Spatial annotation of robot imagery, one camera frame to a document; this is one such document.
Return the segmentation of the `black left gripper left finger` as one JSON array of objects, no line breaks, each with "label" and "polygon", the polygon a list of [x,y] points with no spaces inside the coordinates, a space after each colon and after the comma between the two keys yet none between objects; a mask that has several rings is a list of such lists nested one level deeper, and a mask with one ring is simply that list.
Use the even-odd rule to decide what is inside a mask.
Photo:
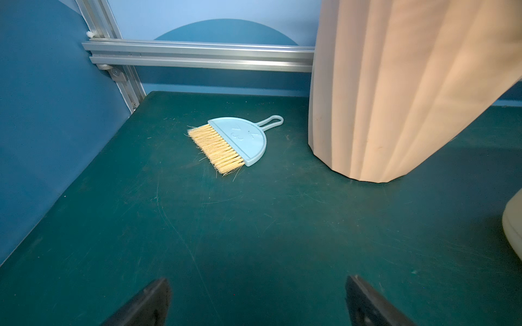
[{"label": "black left gripper left finger", "polygon": [[153,280],[101,325],[165,325],[171,302],[166,278]]}]

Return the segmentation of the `cream plastic storage box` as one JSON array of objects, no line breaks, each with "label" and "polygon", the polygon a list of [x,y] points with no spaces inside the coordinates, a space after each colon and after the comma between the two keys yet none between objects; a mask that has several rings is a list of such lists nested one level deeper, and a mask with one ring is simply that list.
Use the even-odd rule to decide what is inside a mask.
[{"label": "cream plastic storage box", "polygon": [[522,189],[512,197],[503,212],[502,226],[513,251],[522,259]]}]

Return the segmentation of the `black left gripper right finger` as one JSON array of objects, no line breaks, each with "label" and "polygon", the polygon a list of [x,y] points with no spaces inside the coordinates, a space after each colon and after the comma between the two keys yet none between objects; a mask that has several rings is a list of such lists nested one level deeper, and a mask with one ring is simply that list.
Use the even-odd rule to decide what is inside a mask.
[{"label": "black left gripper right finger", "polygon": [[415,325],[362,277],[348,276],[345,290],[352,325]]}]

